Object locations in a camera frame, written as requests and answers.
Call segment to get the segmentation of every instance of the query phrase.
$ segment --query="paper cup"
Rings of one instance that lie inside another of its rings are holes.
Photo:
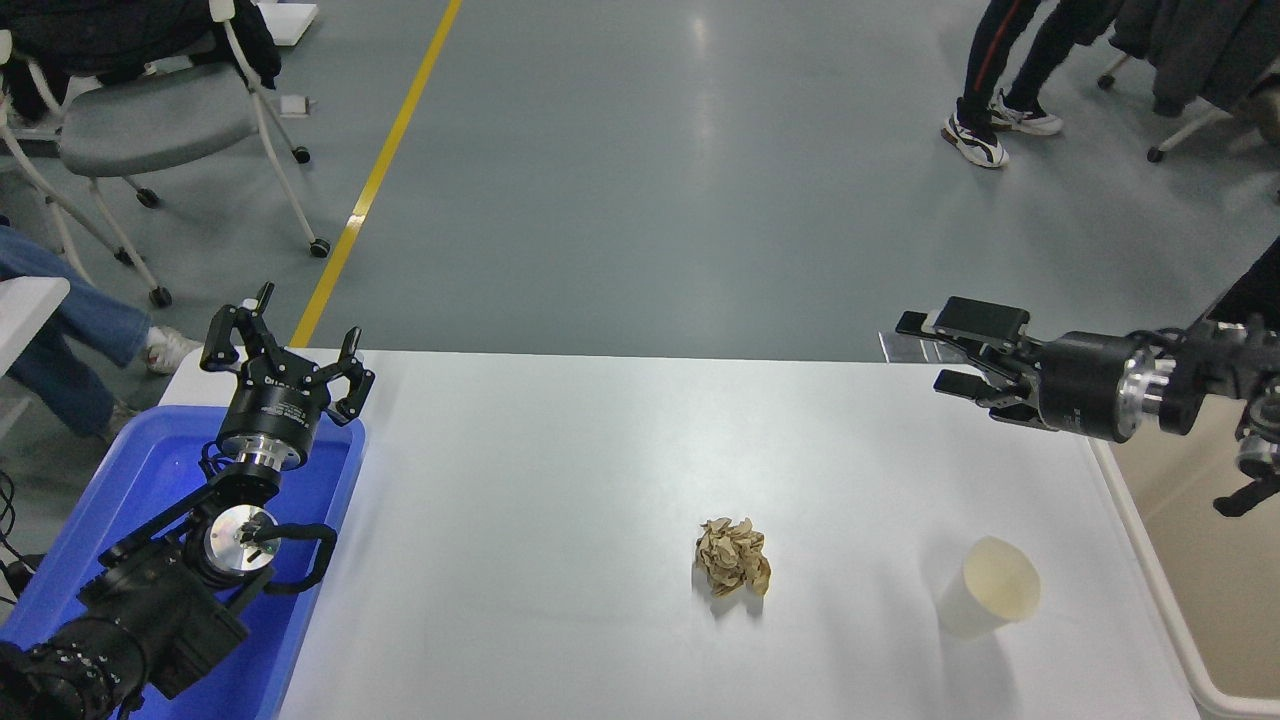
[[[1023,551],[984,537],[969,548],[938,598],[938,620],[957,638],[977,638],[1030,618],[1039,606],[1039,574]]]

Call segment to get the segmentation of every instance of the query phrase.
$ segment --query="crumpled brown paper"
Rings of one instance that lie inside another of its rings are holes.
[[[764,533],[751,528],[751,519],[744,518],[732,525],[728,518],[703,523],[703,537],[698,539],[698,565],[707,570],[707,580],[716,597],[724,597],[744,584],[755,594],[769,591],[769,561],[764,550]]]

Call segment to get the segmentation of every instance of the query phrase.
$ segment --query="jeans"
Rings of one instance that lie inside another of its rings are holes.
[[[963,124],[973,127],[974,123],[988,122],[987,105],[1005,72],[1009,50],[1032,22],[1039,3],[1041,0],[991,0],[987,5],[969,50],[964,96],[956,101]],[[1100,12],[1098,0],[1059,0],[1036,33],[1027,61],[1005,96],[1010,108],[1030,110],[1034,106],[1044,81],[1066,60],[1075,40],[1097,19]]]
[[[52,252],[0,227],[0,281],[15,277],[67,278],[72,288],[14,360],[9,375],[40,396],[76,434],[100,434],[111,418],[115,396],[76,357],[67,338],[76,338],[123,368],[142,352],[151,318],[86,283]]]

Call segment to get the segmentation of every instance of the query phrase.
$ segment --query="person's leg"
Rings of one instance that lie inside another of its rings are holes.
[[[45,79],[49,82],[49,90],[54,94],[54,100],[61,102],[67,97],[70,76],[58,68],[41,69],[45,72]],[[28,123],[35,124],[44,120],[49,115],[49,105],[36,90],[36,81],[31,77],[31,69],[27,64],[8,63],[3,73],[5,82],[9,83],[9,99],[13,102],[13,109]]]
[[[72,288],[55,316],[68,334],[120,368],[142,352],[151,328],[146,313],[88,284],[70,265],[17,231],[0,227],[0,279],[14,277],[67,278]]]
[[[1009,63],[1009,50],[1038,6],[1039,0],[992,0],[987,5],[969,49],[964,95],[956,100],[956,115],[965,126],[989,124],[987,106]]]
[[[1280,237],[1201,319],[1244,324],[1256,314],[1267,329],[1280,331]]]
[[[56,319],[50,319],[9,368],[78,436],[102,434],[115,405],[102,380],[67,345]]]
[[[1036,41],[1027,54],[1014,85],[1005,95],[1005,105],[1014,110],[1036,110],[1044,81],[1066,60],[1084,28],[1102,12],[1100,0],[1059,0],[1044,19]]]

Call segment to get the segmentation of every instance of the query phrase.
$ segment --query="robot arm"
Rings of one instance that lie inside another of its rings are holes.
[[[961,352],[982,375],[942,370],[933,388],[1005,423],[1125,442],[1144,419],[1187,434],[1206,395],[1245,400],[1236,466],[1253,482],[1213,507],[1238,518],[1280,492],[1280,338],[1260,316],[1048,342],[1025,334],[1029,320],[1018,307],[952,297],[937,313],[905,313],[897,332]]]
[[[200,462],[207,483],[99,557],[104,571],[81,589],[79,618],[27,651],[0,643],[0,717],[105,720],[119,708],[123,720],[147,684],[173,698],[212,671],[248,637],[239,614],[260,593],[305,592],[324,577],[333,528],[279,524],[265,505],[283,471],[307,461],[320,415],[355,419],[374,374],[357,357],[358,328],[325,368],[280,347],[262,322],[271,290],[224,306],[210,325],[201,368],[234,372],[237,387],[211,443],[220,454]],[[328,383],[338,377],[349,391],[332,404]],[[320,543],[305,578],[271,582],[283,539]]]

